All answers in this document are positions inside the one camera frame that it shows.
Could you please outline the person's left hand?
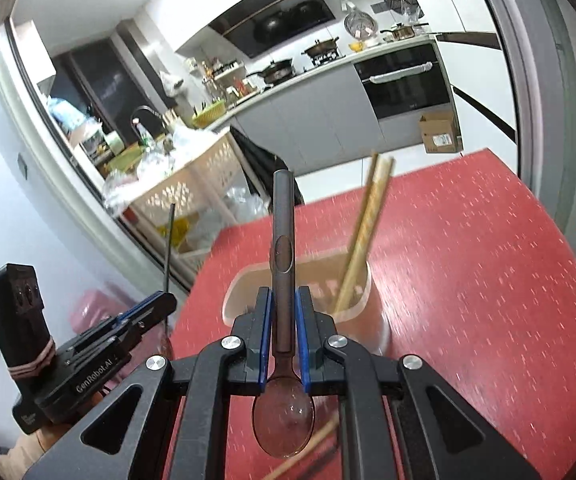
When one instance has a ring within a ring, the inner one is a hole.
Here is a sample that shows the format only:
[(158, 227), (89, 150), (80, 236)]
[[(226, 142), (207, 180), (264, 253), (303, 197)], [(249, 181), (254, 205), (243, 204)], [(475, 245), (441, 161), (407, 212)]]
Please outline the person's left hand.
[(23, 434), (6, 453), (0, 454), (0, 478), (9, 480), (22, 479), (26, 472), (52, 448), (85, 414), (102, 402), (104, 396), (96, 392), (82, 406), (82, 414), (76, 416), (74, 422), (60, 425), (48, 425), (34, 431), (33, 434)]

